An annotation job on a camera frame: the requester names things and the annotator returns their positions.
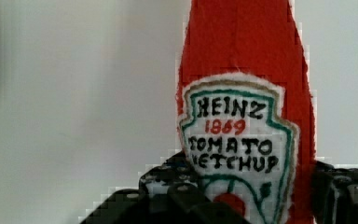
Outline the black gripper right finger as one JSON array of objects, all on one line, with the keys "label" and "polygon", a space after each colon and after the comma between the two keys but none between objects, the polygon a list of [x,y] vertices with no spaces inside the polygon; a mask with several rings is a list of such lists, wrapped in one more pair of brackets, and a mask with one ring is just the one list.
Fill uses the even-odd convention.
[{"label": "black gripper right finger", "polygon": [[311,179],[316,224],[358,224],[358,168],[316,162]]}]

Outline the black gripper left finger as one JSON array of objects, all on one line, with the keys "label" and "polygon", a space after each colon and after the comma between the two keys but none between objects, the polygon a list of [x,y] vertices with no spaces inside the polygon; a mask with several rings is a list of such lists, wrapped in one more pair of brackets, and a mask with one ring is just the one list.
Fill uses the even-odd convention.
[{"label": "black gripper left finger", "polygon": [[139,179],[138,189],[110,195],[80,224],[249,224],[226,203],[209,200],[179,152]]}]

